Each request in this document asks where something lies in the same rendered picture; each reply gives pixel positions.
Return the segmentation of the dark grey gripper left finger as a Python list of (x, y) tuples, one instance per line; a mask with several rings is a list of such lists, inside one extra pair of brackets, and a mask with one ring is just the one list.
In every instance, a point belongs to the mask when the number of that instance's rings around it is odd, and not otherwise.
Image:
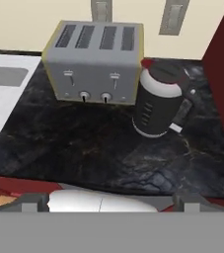
[(12, 203), (0, 206), (5, 212), (49, 212), (49, 194), (28, 193), (16, 198)]

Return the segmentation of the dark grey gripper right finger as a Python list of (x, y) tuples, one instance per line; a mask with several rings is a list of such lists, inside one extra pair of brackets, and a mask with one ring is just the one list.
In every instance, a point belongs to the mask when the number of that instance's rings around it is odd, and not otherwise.
[(174, 211), (181, 212), (217, 212), (224, 211), (224, 206), (213, 204), (199, 194), (173, 195)]

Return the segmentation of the dark red base cupboard front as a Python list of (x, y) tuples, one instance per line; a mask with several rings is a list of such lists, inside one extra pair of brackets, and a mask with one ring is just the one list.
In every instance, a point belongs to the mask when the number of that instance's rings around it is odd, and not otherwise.
[(24, 193), (52, 193), (61, 190), (58, 183), (0, 177), (0, 196), (19, 197)]

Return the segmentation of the white rounded object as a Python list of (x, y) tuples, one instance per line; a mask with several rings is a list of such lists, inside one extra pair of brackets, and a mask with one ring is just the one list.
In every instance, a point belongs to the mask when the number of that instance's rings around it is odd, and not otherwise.
[(49, 195), (50, 212), (157, 212), (143, 202), (81, 190), (60, 190)]

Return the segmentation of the black and white kettle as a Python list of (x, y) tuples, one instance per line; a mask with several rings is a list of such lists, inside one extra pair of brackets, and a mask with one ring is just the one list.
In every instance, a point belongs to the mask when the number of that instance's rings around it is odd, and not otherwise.
[(144, 58), (141, 60), (132, 124), (148, 138), (158, 138), (170, 129), (177, 133), (183, 125), (175, 117), (184, 100), (191, 102), (195, 89), (185, 69), (176, 62)]

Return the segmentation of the white sink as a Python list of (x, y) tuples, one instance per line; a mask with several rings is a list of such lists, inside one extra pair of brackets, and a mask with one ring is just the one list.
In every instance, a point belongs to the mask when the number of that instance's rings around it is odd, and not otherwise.
[(39, 63), (39, 56), (0, 54), (0, 131)]

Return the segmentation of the grey four-slot toaster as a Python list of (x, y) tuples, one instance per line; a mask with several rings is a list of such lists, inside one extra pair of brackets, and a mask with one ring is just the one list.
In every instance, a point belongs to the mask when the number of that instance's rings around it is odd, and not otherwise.
[(132, 105), (143, 56), (139, 23), (61, 21), (41, 60), (59, 101)]

